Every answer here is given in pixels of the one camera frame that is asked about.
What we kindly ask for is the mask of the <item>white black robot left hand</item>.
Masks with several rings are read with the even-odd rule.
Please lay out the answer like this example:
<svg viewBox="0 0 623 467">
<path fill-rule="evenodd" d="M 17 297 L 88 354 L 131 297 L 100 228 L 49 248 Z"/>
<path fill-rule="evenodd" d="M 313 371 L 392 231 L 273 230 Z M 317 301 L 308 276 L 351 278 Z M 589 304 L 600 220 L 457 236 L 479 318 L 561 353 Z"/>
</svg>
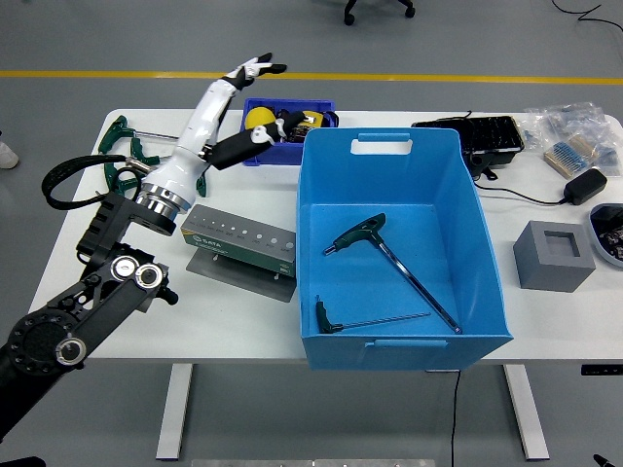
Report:
<svg viewBox="0 0 623 467">
<path fill-rule="evenodd" d="M 266 73 L 285 72 L 270 53 L 253 57 L 214 81 L 207 89 L 181 133 L 170 158 L 144 179 L 136 201 L 153 210 L 185 212 L 196 201 L 196 181 L 211 166 L 222 170 L 268 150 L 303 121 L 292 112 L 272 123 L 217 140 L 219 126 L 231 100 Z"/>
</svg>

